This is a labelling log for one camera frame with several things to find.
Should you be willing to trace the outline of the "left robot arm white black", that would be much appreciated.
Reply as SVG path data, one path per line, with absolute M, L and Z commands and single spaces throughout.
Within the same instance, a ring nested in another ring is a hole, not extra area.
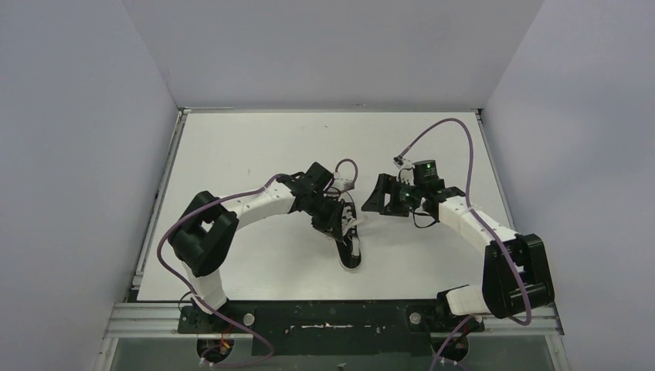
M 341 265 L 358 268 L 361 248 L 355 204 L 343 197 L 353 184 L 315 162 L 305 172 L 274 175 L 253 191 L 224 197 L 208 191 L 196 194 L 158 249 L 168 243 L 182 262 L 186 274 L 175 276 L 188 287 L 199 321 L 211 330 L 227 323 L 229 299 L 220 267 L 236 232 L 268 217 L 306 213 L 311 226 L 335 242 Z

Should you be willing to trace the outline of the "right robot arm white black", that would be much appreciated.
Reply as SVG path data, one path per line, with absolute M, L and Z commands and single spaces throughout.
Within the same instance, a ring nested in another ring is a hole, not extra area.
M 455 329 L 465 315 L 510 318 L 552 304 L 555 291 L 545 244 L 535 234 L 520 234 L 493 220 L 467 200 L 456 186 L 446 186 L 436 161 L 399 159 L 397 175 L 378 176 L 362 211 L 409 217 L 423 211 L 448 226 L 483 259 L 480 284 L 465 284 L 437 295 L 436 323 Z

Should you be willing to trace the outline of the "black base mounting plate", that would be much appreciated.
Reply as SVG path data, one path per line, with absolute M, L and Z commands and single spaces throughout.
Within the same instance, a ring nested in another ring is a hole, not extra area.
M 249 347 L 252 356 L 363 356 L 382 353 L 433 354 L 462 321 L 450 314 L 442 299 L 358 301 L 229 301 L 221 317 L 205 313 L 198 305 L 181 309 L 178 332 L 217 339 L 200 339 L 197 351 L 209 351 L 211 360 L 222 361 L 229 350 L 220 342 L 236 344 L 248 329 L 260 340 Z

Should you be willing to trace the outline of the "black white canvas sneaker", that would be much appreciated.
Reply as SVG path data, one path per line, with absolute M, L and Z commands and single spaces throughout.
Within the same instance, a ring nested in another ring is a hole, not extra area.
M 343 241 L 337 242 L 338 256 L 341 266 L 345 270 L 353 271 L 361 264 L 361 248 L 358 235 L 358 224 L 355 202 L 346 192 L 344 209 L 341 217 L 341 230 Z

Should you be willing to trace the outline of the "white shoelace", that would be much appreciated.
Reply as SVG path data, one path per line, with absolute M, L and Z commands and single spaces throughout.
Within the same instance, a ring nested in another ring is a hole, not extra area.
M 347 203 L 344 209 L 343 232 L 344 245 L 349 250 L 352 257 L 361 256 L 360 239 L 358 235 L 358 225 L 361 221 L 356 216 L 356 207 L 354 203 Z

